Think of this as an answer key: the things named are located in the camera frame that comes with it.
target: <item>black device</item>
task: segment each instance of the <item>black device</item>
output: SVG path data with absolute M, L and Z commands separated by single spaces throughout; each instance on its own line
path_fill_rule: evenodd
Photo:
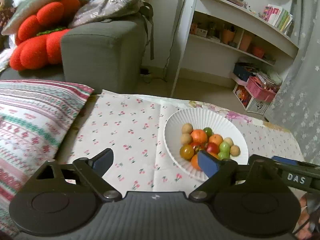
M 295 239 L 300 204 L 287 186 L 319 192 L 318 166 L 258 155 L 249 158 L 249 165 L 238 165 L 205 151 L 198 154 L 219 171 L 188 197 L 129 191 L 122 198 L 102 179 L 113 163 L 111 149 L 72 164 L 49 160 L 10 203 L 10 216 L 21 231 L 16 239 Z M 288 180 L 288 172 L 308 183 Z M 239 180 L 245 182 L 237 185 Z

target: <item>cherry print tablecloth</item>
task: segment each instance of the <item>cherry print tablecloth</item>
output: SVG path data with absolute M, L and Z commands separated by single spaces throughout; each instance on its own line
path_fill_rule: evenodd
M 202 102 L 144 95 L 119 95 L 104 90 L 92 98 L 60 148 L 57 160 L 72 163 L 112 148 L 114 163 L 103 178 L 124 196 L 127 191 L 184 191 L 201 182 L 175 165 L 166 152 L 166 120 L 179 109 L 202 107 L 229 119 L 243 134 L 249 155 L 279 155 L 303 161 L 293 135 L 280 127 Z

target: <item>person's finger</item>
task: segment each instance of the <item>person's finger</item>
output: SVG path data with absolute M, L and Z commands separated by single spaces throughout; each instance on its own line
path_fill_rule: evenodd
M 307 206 L 307 199 L 306 199 L 305 196 L 303 196 L 303 197 L 299 200 L 299 202 L 300 202 L 300 206 L 301 206 L 302 208 L 304 208 L 305 206 Z
M 301 226 L 304 222 L 306 222 L 309 219 L 309 214 L 307 210 L 305 209 L 304 211 L 301 212 L 301 215 L 298 220 L 298 225 Z
M 296 237 L 299 239 L 299 240 L 305 240 L 305 239 L 308 239 L 309 237 L 311 237 L 312 234 L 311 232 L 308 230 L 308 229 L 301 229 L 297 234 L 296 234 Z

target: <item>backpack strap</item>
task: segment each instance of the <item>backpack strap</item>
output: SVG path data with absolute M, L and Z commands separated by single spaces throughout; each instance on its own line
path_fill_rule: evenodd
M 150 44 L 150 59 L 153 60 L 155 58 L 155 54 L 154 54 L 154 40 L 153 40 L 153 30 L 154 30 L 154 24 L 153 24 L 153 8 L 151 6 L 151 4 L 142 1 L 143 6 L 140 7 L 140 14 L 143 15 L 143 19 L 144 19 L 144 29 L 146 30 L 147 33 L 147 44 L 146 47 Z M 146 19 L 151 23 L 151 33 L 150 33 L 150 39 L 149 39 L 149 35 L 148 35 L 148 25 L 146 22 Z

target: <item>small white box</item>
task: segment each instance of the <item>small white box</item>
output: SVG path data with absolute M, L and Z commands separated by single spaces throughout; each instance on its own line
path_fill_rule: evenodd
M 255 99 L 252 94 L 242 85 L 236 84 L 233 93 L 241 102 L 242 106 L 247 112 L 264 114 L 270 103 Z
M 203 29 L 196 29 L 196 35 L 201 36 L 201 37 L 206 37 L 207 36 L 208 31 L 203 30 Z

